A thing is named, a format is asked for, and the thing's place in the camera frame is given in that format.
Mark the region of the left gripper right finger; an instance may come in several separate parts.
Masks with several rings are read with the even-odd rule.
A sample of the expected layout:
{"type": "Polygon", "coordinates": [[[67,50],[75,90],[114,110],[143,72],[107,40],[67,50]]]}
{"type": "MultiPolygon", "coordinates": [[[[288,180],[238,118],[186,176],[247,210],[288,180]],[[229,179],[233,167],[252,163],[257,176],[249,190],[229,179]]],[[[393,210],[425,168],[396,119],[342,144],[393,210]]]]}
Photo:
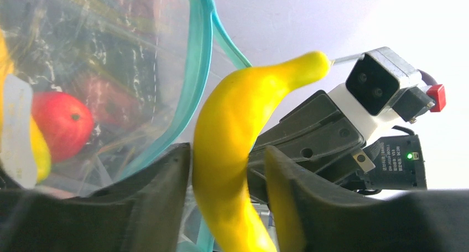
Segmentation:
{"type": "Polygon", "coordinates": [[[265,150],[281,251],[467,251],[468,191],[412,191],[388,200],[346,190],[265,150]]]}

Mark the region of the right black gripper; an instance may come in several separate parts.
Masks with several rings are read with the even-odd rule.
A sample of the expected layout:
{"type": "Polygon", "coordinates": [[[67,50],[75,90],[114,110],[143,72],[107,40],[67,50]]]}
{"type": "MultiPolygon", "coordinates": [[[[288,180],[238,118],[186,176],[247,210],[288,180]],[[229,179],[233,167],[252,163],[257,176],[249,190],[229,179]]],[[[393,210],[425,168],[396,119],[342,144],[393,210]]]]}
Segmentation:
{"type": "Polygon", "coordinates": [[[267,203],[265,148],[274,146],[301,167],[340,184],[359,170],[353,153],[365,140],[329,95],[319,90],[261,134],[249,154],[248,188],[256,202],[267,203]]]}

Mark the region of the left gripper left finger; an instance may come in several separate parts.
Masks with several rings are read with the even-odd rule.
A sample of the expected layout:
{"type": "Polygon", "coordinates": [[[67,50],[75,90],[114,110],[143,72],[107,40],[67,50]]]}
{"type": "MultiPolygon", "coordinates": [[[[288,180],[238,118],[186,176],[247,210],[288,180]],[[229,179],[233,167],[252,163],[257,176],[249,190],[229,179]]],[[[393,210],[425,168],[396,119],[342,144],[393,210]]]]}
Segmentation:
{"type": "Polygon", "coordinates": [[[86,197],[1,190],[2,251],[175,251],[191,163],[189,143],[86,197]]]}

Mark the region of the small yellow banana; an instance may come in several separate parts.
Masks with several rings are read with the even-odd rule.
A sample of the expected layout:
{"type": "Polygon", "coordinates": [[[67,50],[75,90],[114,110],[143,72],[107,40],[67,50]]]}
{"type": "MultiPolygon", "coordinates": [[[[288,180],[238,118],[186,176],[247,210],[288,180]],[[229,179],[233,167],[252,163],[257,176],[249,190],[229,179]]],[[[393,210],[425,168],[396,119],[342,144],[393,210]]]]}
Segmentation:
{"type": "Polygon", "coordinates": [[[223,251],[276,251],[252,205],[249,154],[282,100],[323,79],[332,62],[321,51],[231,72],[210,93],[197,117],[192,186],[209,231],[223,251]]]}

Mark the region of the large yellow banana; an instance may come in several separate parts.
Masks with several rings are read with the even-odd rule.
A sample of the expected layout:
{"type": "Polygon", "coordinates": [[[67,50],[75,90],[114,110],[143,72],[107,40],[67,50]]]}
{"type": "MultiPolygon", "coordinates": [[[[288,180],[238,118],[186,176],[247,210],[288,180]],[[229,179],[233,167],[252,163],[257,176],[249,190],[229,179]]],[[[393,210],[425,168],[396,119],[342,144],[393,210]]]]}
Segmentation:
{"type": "Polygon", "coordinates": [[[1,32],[1,168],[20,187],[33,188],[51,170],[49,147],[32,116],[33,90],[15,75],[1,32]]]}

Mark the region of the red apple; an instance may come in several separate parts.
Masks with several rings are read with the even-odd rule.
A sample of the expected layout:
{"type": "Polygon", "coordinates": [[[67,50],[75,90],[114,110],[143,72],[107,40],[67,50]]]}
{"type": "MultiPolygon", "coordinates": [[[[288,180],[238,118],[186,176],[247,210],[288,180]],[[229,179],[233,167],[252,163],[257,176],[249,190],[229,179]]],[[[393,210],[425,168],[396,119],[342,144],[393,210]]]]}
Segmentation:
{"type": "Polygon", "coordinates": [[[32,115],[49,147],[53,163],[77,155],[94,128],[91,111],[65,92],[36,92],[32,115]]]}

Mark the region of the clear zip top bag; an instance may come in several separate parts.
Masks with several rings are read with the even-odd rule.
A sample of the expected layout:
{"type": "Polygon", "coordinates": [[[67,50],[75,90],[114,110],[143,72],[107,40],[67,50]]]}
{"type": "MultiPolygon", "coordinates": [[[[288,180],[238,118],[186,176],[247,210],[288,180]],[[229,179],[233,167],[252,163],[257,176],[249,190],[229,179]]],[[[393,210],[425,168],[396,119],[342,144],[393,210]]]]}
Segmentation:
{"type": "MultiPolygon", "coordinates": [[[[74,157],[53,163],[33,188],[1,168],[1,190],[86,197],[167,153],[192,122],[221,48],[230,70],[249,65],[214,0],[1,0],[1,32],[15,75],[36,92],[65,92],[94,119],[74,157]]],[[[175,251],[211,251],[190,172],[175,251]]]]}

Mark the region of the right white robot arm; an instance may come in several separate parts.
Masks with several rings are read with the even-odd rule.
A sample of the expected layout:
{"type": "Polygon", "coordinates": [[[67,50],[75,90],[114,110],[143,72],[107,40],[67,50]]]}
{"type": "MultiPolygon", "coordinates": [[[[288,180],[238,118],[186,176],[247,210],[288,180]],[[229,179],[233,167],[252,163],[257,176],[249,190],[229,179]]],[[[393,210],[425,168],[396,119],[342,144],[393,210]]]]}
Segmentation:
{"type": "Polygon", "coordinates": [[[419,137],[383,136],[367,145],[325,91],[317,91],[279,123],[262,133],[249,156],[251,197],[268,202],[264,171],[266,146],[279,149],[304,169],[363,195],[381,190],[425,190],[424,159],[419,137]]]}

